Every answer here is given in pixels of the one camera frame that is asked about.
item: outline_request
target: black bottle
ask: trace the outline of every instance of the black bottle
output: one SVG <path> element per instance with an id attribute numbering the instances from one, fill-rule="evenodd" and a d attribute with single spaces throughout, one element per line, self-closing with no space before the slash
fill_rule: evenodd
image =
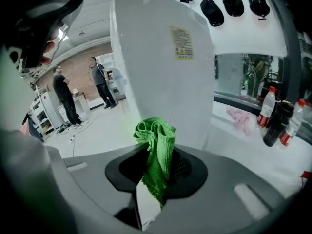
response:
<path id="1" fill-rule="evenodd" d="M 263 142 L 267 146 L 273 146 L 278 140 L 279 136 L 286 129 L 289 120 L 293 116 L 294 106 L 288 101 L 278 103 L 276 111 L 268 124 L 268 130 L 263 137 Z"/>

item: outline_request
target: man in gray jacket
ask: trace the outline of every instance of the man in gray jacket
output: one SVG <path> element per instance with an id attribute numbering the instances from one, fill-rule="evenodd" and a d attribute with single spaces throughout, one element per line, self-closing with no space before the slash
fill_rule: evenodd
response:
<path id="1" fill-rule="evenodd" d="M 92 68 L 92 77 L 94 80 L 94 84 L 97 87 L 99 95 L 102 97 L 103 101 L 106 103 L 106 106 L 104 107 L 104 109 L 108 107 L 111 107 L 111 108 L 116 107 L 114 98 L 107 87 L 107 83 L 106 83 L 106 80 L 104 77 L 104 71 L 103 71 L 104 67 L 101 64 L 97 63 L 97 60 L 95 57 L 89 58 L 89 64 L 90 64 L 90 68 Z"/>

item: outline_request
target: black pants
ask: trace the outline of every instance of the black pants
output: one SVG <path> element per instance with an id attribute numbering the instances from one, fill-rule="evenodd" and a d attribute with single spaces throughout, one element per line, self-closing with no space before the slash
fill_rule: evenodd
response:
<path id="1" fill-rule="evenodd" d="M 102 97 L 103 101 L 107 105 L 111 106 L 111 105 L 115 104 L 114 98 L 113 98 L 111 92 L 109 91 L 107 84 L 97 85 L 97 90 L 98 90 L 99 95 Z"/>
<path id="2" fill-rule="evenodd" d="M 65 101 L 63 101 L 63 105 L 69 122 L 72 123 L 73 125 L 76 124 L 80 125 L 82 122 L 77 116 L 73 98 L 71 97 L 67 98 Z"/>

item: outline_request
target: red bottle cap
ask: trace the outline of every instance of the red bottle cap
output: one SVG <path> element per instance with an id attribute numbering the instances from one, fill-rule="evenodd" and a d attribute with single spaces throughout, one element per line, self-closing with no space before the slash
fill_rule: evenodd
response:
<path id="1" fill-rule="evenodd" d="M 270 86 L 270 87 L 269 87 L 269 91 L 275 93 L 275 92 L 276 92 L 276 88 Z"/>
<path id="2" fill-rule="evenodd" d="M 302 99 L 298 100 L 298 104 L 300 107 L 304 107 L 306 105 L 305 101 Z"/>

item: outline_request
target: brick wall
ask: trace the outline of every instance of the brick wall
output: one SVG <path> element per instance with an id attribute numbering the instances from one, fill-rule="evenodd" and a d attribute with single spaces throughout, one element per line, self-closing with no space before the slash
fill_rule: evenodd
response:
<path id="1" fill-rule="evenodd" d="M 112 52 L 111 44 L 105 43 L 77 53 L 61 62 L 60 65 L 63 70 L 63 75 L 69 79 L 69 89 L 73 91 L 74 88 L 77 88 L 80 93 L 84 92 L 88 100 L 99 98 L 97 88 L 89 79 L 90 77 L 91 80 L 93 80 L 91 70 L 89 69 L 89 57 L 96 57 L 110 52 Z M 52 81 L 53 69 L 42 76 L 37 81 L 36 85 L 39 87 L 48 85 L 49 90 L 53 90 Z"/>

